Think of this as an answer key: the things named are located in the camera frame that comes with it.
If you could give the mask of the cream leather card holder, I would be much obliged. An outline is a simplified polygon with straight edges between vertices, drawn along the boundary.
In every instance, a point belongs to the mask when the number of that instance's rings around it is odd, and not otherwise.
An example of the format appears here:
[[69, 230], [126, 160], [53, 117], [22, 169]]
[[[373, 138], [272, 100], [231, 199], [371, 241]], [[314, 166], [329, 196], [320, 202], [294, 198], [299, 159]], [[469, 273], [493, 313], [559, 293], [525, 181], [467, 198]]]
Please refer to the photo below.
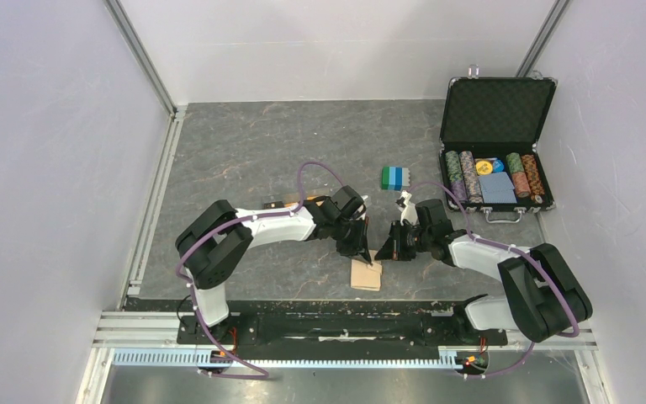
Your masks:
[[362, 258], [354, 258], [351, 262], [350, 286], [355, 290], [379, 292], [382, 285], [383, 265], [379, 260], [371, 264]]

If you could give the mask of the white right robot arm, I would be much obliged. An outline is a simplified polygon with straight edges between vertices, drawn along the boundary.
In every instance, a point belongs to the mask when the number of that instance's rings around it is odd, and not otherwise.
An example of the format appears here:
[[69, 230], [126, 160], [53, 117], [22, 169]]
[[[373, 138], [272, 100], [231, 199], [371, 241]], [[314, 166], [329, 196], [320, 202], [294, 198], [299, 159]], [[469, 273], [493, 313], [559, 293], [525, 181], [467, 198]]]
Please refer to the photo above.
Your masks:
[[474, 343], [489, 330], [517, 330], [534, 343], [570, 337], [593, 314], [590, 298], [550, 243], [504, 247], [475, 233], [457, 230], [444, 203], [402, 202], [378, 261], [408, 262], [420, 253], [454, 268], [473, 270], [500, 281], [502, 296], [477, 295], [453, 308], [452, 330], [462, 343]]

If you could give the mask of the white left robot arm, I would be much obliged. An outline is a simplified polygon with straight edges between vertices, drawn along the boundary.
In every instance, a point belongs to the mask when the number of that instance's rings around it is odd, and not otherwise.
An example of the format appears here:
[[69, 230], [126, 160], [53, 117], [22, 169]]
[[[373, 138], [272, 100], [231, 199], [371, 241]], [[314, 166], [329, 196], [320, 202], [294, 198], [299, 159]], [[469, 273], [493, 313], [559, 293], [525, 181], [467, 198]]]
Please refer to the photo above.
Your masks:
[[366, 213], [365, 197], [350, 186], [332, 196], [269, 210], [236, 209], [226, 199], [215, 201], [175, 241], [177, 276], [187, 283], [200, 334], [211, 343], [229, 336], [225, 283], [254, 247], [332, 239], [343, 257], [371, 263]]

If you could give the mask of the clear acrylic card stand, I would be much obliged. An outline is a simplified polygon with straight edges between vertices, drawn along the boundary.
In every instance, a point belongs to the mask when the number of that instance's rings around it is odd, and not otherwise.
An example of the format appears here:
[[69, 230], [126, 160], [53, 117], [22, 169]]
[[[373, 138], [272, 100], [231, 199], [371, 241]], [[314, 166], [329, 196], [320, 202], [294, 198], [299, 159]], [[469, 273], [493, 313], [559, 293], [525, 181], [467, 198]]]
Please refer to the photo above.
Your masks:
[[[304, 192], [304, 200], [313, 200], [322, 198], [331, 193], [330, 189], [318, 188]], [[287, 194], [274, 194], [262, 198], [262, 208], [264, 210], [290, 208], [298, 204], [300, 195], [298, 191]]]

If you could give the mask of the blue playing card deck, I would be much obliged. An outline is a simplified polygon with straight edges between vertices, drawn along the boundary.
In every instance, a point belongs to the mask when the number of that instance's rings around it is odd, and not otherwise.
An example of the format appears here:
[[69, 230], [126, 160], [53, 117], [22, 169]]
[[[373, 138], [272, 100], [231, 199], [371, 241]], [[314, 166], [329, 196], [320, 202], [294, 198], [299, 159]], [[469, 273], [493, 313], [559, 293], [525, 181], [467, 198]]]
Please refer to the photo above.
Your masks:
[[514, 205], [517, 202], [515, 186], [506, 172], [481, 175], [478, 180], [486, 204]]

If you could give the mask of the green blue grey block stack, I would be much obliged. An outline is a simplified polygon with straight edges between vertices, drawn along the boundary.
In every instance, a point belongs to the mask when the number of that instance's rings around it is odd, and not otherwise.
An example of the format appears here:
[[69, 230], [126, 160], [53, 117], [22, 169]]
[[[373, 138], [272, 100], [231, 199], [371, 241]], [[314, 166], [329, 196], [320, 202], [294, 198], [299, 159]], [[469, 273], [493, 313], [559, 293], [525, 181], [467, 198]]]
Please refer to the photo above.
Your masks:
[[385, 166], [381, 170], [380, 188], [400, 191], [410, 186], [410, 169], [407, 167]]

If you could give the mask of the yellow dealer chip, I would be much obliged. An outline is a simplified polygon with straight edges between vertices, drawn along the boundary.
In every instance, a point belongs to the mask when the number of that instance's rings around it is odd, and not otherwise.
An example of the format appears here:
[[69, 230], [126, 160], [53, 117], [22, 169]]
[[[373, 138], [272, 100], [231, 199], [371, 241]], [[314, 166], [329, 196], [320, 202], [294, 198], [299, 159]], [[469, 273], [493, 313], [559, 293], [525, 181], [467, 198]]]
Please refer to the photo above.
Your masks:
[[475, 170], [479, 176], [489, 175], [494, 172], [494, 163], [488, 160], [478, 160], [475, 163]]

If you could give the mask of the black poker chip case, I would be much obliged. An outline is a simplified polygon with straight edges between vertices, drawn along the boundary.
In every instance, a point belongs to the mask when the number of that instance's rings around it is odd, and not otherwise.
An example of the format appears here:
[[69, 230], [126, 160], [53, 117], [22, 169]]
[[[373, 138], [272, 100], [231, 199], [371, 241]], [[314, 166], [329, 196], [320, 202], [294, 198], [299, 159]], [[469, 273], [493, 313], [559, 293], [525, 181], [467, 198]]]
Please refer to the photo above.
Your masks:
[[547, 175], [537, 154], [537, 144], [551, 108], [558, 81], [552, 77], [454, 77], [447, 86], [439, 140], [438, 160], [442, 183], [450, 187], [448, 152], [471, 152], [476, 158], [502, 161], [516, 152], [535, 159], [543, 194], [516, 198], [513, 203], [475, 203], [466, 210], [538, 213], [555, 207]]

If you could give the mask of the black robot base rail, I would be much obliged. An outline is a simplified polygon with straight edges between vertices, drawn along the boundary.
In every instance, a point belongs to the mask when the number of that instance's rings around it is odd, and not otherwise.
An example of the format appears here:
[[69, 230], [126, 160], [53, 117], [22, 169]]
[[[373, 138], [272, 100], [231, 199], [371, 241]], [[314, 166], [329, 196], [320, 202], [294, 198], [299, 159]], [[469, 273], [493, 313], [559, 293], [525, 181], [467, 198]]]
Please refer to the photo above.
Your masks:
[[508, 344], [506, 333], [462, 323], [447, 300], [233, 300], [210, 327], [242, 359], [435, 359], [440, 347], [476, 351]]

